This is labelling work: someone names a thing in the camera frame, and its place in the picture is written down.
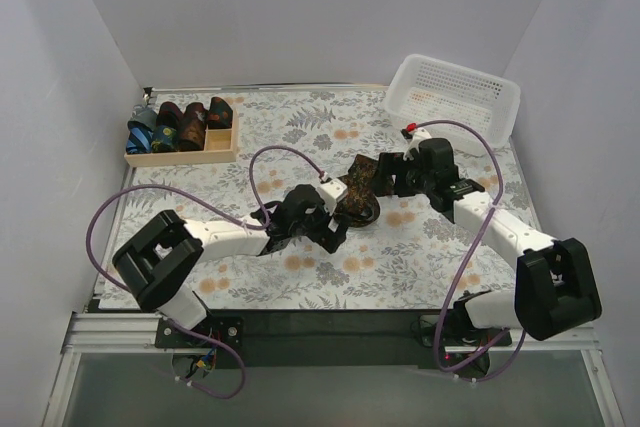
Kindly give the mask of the black tie with gold keys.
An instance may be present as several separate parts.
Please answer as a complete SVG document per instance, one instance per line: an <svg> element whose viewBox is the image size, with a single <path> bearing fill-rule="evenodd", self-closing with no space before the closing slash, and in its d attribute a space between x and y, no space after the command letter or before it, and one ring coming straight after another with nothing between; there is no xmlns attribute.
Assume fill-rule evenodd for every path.
<svg viewBox="0 0 640 427"><path fill-rule="evenodd" d="M351 228L364 228L380 216L379 197L390 196L394 190L392 176L381 176L379 161L358 154L346 174L339 177L347 186L346 196L338 203L334 217Z"/></svg>

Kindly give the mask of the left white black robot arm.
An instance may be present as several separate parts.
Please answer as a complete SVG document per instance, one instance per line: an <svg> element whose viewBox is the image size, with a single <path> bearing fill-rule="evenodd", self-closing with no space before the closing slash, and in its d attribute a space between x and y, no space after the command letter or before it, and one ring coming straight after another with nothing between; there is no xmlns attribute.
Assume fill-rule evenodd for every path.
<svg viewBox="0 0 640 427"><path fill-rule="evenodd" d="M200 347L211 339L213 324L203 302L184 285L194 266L269 255L299 237L334 253L346 239L348 223L335 220L334 212L347 192L339 180L298 185L271 205L268 216L256 211L233 221L183 220L165 210L127 241L112 263L142 311L173 321L188 345Z"/></svg>

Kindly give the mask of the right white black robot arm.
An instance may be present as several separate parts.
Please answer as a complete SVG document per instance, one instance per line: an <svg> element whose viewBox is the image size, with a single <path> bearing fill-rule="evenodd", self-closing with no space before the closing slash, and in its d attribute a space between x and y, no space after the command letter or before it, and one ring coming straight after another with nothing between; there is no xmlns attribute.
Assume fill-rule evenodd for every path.
<svg viewBox="0 0 640 427"><path fill-rule="evenodd" d="M489 329L520 328L538 341L598 319L602 304L590 258L575 238L558 240L495 206L478 182L461 177L443 138L382 153L372 188L377 196L425 195L452 224L479 235L515 272L511 291L485 291L447 304L454 336L475 344Z"/></svg>

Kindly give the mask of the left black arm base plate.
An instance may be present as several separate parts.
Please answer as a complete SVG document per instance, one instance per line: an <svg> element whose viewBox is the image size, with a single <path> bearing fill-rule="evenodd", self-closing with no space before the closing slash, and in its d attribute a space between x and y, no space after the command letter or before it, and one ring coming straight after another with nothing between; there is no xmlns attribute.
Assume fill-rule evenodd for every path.
<svg viewBox="0 0 640 427"><path fill-rule="evenodd" d="M210 343L200 339L200 336L214 338L231 347L242 344L244 320L241 317L209 317L190 329L192 334L184 332L184 328L177 323L161 318L155 334L154 346L161 349L204 348Z"/></svg>

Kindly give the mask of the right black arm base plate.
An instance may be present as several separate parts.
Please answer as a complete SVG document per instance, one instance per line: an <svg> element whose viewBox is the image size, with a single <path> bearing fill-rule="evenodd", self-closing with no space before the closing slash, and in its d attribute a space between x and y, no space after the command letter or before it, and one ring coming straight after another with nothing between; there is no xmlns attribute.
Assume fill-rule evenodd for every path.
<svg viewBox="0 0 640 427"><path fill-rule="evenodd" d="M432 348L435 342L436 315L418 317L410 324L410 333L422 346ZM458 346L480 348L500 334L500 329L468 329L446 321L441 332L441 347Z"/></svg>

